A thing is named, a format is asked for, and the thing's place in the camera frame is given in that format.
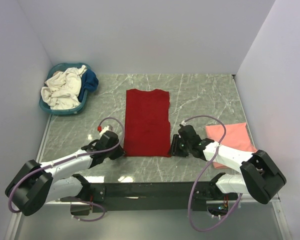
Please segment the red t shirt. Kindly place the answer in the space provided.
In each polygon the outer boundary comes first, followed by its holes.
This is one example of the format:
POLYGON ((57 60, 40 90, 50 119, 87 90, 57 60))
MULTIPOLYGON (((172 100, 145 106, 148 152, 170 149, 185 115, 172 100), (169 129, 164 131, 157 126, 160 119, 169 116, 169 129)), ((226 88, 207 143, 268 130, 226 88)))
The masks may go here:
POLYGON ((167 91, 126 91, 123 145, 126 156, 170 157, 169 107, 167 91))

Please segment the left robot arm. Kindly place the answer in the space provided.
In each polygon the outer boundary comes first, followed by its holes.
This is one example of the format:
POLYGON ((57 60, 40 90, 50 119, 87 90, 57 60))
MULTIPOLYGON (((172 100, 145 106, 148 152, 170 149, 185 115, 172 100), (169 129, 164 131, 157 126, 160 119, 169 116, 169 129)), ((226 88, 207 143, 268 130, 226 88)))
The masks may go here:
POLYGON ((104 187, 95 188, 79 171, 116 160, 125 151, 119 137, 111 130, 101 134, 76 152, 49 162, 27 161, 5 189, 11 211, 25 216, 36 213, 45 203, 63 198, 102 202, 104 187))

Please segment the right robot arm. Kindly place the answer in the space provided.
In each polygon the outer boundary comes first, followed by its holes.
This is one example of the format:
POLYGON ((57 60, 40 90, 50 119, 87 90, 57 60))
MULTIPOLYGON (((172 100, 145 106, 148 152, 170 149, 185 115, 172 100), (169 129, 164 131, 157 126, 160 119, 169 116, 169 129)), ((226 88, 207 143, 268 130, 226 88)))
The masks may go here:
POLYGON ((250 195, 267 204, 287 183, 287 179, 267 152, 237 150, 209 138, 200 138, 192 125, 181 125, 173 135, 169 154, 176 157, 192 155, 203 161, 212 160, 234 171, 221 172, 206 187, 195 188, 196 197, 220 200, 226 194, 250 195))

